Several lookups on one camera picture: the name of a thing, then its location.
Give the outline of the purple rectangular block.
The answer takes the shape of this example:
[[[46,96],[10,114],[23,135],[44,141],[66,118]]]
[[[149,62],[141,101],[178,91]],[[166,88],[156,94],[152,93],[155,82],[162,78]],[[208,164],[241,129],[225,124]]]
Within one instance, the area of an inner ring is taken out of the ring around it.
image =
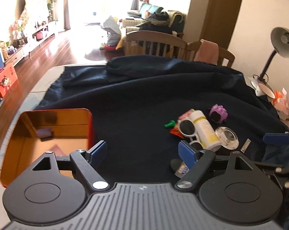
[[[36,130],[36,135],[39,139],[49,138],[52,137],[52,129],[50,127],[48,128],[42,128]]]

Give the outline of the pink towel on chair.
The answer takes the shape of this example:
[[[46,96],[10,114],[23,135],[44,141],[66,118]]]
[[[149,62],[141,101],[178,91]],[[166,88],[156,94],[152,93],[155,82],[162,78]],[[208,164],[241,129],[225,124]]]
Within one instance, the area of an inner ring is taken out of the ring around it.
[[[218,44],[201,39],[198,51],[195,54],[194,61],[205,62],[217,65],[219,59]]]

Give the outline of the red gift box on floor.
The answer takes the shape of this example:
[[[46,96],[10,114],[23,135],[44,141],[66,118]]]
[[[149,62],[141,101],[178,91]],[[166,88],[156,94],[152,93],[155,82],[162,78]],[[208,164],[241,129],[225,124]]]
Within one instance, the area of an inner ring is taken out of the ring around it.
[[[0,69],[0,98],[5,97],[8,90],[17,80],[18,76],[12,64]]]

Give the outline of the red orange snack packet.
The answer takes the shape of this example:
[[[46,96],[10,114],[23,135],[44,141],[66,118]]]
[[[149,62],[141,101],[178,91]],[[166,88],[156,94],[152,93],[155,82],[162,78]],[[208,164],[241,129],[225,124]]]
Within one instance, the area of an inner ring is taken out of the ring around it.
[[[180,138],[184,138],[183,134],[179,131],[179,129],[177,127],[173,127],[170,131],[170,134],[180,137]]]

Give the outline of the pile of dark clothes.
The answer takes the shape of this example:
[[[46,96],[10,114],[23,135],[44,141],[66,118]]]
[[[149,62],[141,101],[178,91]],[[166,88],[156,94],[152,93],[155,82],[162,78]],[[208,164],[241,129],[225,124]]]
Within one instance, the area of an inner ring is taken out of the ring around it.
[[[168,10],[150,14],[147,19],[142,20],[136,25],[136,27],[140,30],[158,31],[164,33],[174,31],[176,32],[176,36],[183,38],[185,24],[184,20],[185,14],[175,10]]]

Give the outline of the orange white snack bag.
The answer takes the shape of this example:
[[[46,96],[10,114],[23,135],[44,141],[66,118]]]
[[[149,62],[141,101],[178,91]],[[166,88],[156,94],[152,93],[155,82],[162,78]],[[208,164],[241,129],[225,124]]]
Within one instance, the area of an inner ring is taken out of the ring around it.
[[[275,98],[272,100],[272,105],[277,110],[277,113],[281,120],[289,121],[289,102],[287,97],[287,91],[282,88],[281,91],[274,91]]]

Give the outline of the wooden chair at right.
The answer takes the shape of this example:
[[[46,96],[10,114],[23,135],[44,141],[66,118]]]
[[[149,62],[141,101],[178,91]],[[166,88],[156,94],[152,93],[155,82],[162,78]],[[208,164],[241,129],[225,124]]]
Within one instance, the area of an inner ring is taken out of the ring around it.
[[[194,62],[205,62],[222,66],[223,60],[227,60],[227,67],[231,68],[235,56],[228,50],[220,47],[217,43],[201,39],[197,42],[187,44],[185,60]]]

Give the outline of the clear bottle with black cap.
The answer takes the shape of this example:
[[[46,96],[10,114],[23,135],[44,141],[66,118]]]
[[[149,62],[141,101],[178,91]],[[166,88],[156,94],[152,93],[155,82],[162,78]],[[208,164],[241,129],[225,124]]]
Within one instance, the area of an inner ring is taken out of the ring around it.
[[[170,167],[174,171],[174,175],[180,179],[189,172],[189,168],[181,159],[172,159]]]

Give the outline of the red metal tin box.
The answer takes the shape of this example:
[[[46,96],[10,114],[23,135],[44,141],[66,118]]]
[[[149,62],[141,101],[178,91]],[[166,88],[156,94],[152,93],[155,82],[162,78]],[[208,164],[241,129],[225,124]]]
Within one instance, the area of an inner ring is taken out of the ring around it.
[[[52,137],[39,139],[37,129],[52,129]],[[4,155],[0,181],[6,187],[46,151],[68,156],[93,146],[93,116],[85,108],[25,111],[19,116]]]

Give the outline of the white round sunglasses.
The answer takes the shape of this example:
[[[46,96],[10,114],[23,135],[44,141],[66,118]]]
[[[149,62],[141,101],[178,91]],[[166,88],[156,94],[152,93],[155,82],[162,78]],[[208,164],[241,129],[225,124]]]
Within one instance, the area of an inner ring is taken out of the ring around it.
[[[189,145],[197,150],[203,150],[203,145],[199,139],[194,122],[188,118],[178,120],[178,130],[180,133],[190,140]]]

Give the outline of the wooden chair with slats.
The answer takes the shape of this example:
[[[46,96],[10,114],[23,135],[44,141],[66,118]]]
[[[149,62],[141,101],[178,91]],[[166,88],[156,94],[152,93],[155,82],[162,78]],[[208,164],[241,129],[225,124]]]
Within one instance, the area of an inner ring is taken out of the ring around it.
[[[124,54],[184,59],[187,43],[179,37],[156,31],[132,31],[125,37]]]

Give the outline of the white yellow cylindrical bottle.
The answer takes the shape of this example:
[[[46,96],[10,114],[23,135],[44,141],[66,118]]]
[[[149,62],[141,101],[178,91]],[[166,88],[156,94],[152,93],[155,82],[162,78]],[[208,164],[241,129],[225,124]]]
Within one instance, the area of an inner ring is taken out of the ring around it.
[[[221,142],[203,112],[200,110],[193,111],[189,115],[189,118],[194,123],[203,149],[207,149],[213,152],[219,150],[221,147]]]

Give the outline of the green chess pawn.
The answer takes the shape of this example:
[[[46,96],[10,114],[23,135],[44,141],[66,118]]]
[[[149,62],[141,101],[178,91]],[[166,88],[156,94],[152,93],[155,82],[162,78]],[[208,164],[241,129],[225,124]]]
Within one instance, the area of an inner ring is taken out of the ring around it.
[[[164,124],[165,128],[173,128],[176,126],[176,121],[174,120],[170,120],[170,122],[168,122],[167,124]]]

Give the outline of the low white tv console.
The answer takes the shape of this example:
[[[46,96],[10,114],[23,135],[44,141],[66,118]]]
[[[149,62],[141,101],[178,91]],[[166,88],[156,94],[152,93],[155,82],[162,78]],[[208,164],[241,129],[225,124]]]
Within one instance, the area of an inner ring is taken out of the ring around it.
[[[34,28],[33,34],[29,35],[23,46],[19,46],[17,51],[10,55],[7,60],[5,60],[4,65],[12,64],[17,65],[23,58],[30,57],[31,52],[40,47],[41,44],[49,39],[51,36],[56,36],[58,34],[57,22],[50,21],[44,25]]]

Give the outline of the dark navy table cloth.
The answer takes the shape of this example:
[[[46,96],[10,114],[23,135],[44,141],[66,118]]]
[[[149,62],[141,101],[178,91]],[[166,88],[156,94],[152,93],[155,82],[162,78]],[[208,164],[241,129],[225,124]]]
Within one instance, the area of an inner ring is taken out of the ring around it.
[[[98,140],[109,147],[100,173],[110,182],[170,182],[178,138],[163,124],[189,109],[208,114],[225,107],[226,126],[239,142],[250,140],[254,161],[289,164],[289,146],[265,146],[265,133],[287,126],[266,96],[257,97],[243,74],[227,67],[156,56],[114,58],[104,66],[66,67],[38,109],[86,108]]]

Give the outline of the purple spiky sheep toy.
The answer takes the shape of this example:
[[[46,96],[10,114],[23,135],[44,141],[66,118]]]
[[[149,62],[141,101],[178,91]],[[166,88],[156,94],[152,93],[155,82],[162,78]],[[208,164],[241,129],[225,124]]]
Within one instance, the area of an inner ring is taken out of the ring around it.
[[[226,121],[228,112],[222,105],[215,104],[209,111],[209,117],[213,122],[221,124]]]

